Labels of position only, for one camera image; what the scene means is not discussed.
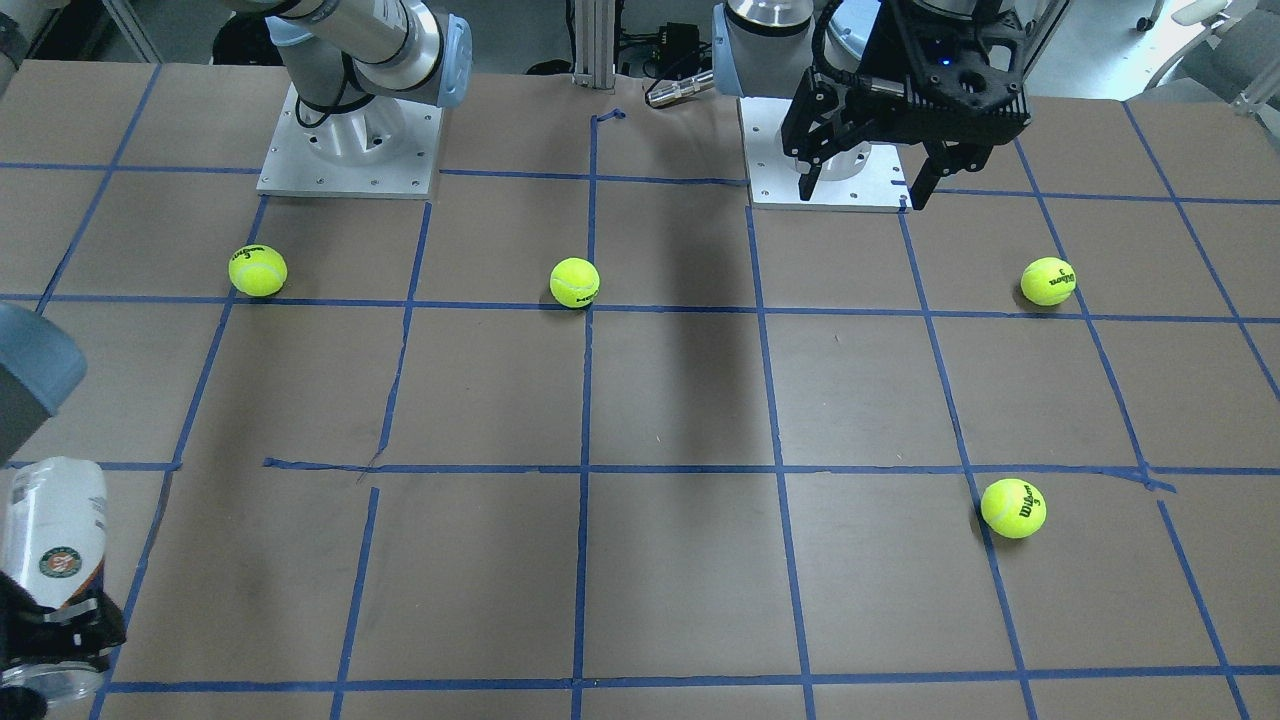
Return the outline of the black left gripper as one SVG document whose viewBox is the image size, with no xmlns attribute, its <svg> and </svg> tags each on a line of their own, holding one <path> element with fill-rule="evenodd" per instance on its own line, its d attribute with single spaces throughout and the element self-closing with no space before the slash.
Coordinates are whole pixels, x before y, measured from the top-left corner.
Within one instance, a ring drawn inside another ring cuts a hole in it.
<svg viewBox="0 0 1280 720">
<path fill-rule="evenodd" d="M 966 145 L 1011 142 L 1032 122 L 1025 92 L 1028 33 L 1010 1 L 882 1 L 858 67 L 827 53 L 840 1 L 815 14 L 812 64 L 781 126 L 783 154 L 804 160 L 812 200 L 822 167 L 864 142 L 923 143 L 910 187 L 923 210 L 938 183 L 966 168 Z"/>
</svg>

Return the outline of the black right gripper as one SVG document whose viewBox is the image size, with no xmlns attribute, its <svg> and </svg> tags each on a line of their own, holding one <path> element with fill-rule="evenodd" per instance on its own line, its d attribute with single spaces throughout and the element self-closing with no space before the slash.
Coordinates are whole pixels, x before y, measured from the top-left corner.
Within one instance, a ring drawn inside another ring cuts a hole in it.
<svg viewBox="0 0 1280 720">
<path fill-rule="evenodd" d="M 56 607 L 38 603 L 14 578 L 3 577 L 4 680 L 32 682 L 38 673 L 100 680 L 110 667 L 110 651 L 124 642 L 123 614 L 101 575 Z"/>
</svg>

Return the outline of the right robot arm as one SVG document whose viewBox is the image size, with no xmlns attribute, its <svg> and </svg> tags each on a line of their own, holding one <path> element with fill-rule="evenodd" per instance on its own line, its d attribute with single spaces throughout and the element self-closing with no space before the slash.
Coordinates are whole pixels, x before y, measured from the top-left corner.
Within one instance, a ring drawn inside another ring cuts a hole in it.
<svg viewBox="0 0 1280 720">
<path fill-rule="evenodd" d="M 264 20 L 291 74 L 259 192 L 425 199 L 439 117 L 467 94 L 467 22 L 422 1 L 232 1 Z M 3 487 L 3 693 L 58 705 L 92 694 L 125 641 L 104 588 L 100 465 L 50 457 Z"/>
</svg>

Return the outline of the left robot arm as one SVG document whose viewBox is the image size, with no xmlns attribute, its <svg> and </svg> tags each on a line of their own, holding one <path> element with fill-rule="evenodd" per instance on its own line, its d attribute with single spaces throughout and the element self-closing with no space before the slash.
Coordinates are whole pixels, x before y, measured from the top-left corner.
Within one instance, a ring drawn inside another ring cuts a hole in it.
<svg viewBox="0 0 1280 720">
<path fill-rule="evenodd" d="M 1041 33 L 1011 1 L 724 1 L 716 90 L 739 100 L 751 199 L 923 209 L 1032 122 Z"/>
</svg>

